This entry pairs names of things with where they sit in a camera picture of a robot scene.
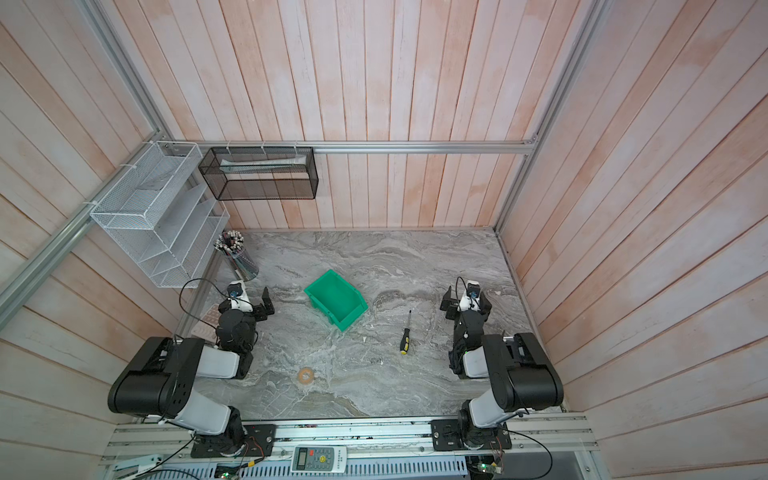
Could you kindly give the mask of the black yellow screwdriver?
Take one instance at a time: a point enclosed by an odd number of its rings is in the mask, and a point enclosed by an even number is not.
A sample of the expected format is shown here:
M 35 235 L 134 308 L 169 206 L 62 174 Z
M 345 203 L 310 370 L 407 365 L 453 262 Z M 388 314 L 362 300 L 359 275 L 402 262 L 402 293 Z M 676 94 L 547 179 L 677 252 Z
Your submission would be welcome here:
M 410 348 L 410 333 L 411 333 L 411 318 L 412 318 L 412 311 L 408 312 L 408 318 L 406 321 L 405 328 L 403 330 L 403 334 L 400 340 L 399 349 L 400 353 L 402 355 L 406 355 Z

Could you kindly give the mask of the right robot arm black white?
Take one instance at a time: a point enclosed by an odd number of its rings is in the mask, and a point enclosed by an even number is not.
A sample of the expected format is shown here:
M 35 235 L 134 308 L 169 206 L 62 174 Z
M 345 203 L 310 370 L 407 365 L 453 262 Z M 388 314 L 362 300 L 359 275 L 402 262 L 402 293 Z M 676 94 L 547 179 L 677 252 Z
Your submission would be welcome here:
M 460 296 L 448 289 L 440 310 L 453 322 L 450 369 L 462 379 L 486 379 L 490 387 L 464 401 L 455 421 L 431 423 L 436 450 L 507 448 L 508 420 L 562 404 L 563 384 L 533 333 L 484 332 L 492 304 L 478 283 L 467 283 Z

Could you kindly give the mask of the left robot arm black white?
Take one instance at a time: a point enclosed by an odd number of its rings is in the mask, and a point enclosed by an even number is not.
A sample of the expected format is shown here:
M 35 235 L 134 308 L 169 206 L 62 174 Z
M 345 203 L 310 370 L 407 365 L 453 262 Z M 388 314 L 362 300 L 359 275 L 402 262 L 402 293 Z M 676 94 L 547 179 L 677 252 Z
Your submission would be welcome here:
M 265 458 L 272 453 L 275 428 L 247 427 L 234 406 L 216 402 L 195 389 L 199 378 L 242 380 L 253 362 L 256 324 L 275 313 L 269 290 L 253 304 L 242 281 L 227 287 L 214 326 L 217 342 L 200 338 L 151 337 L 113 383 L 110 411 L 165 420 L 191 432 L 194 458 Z

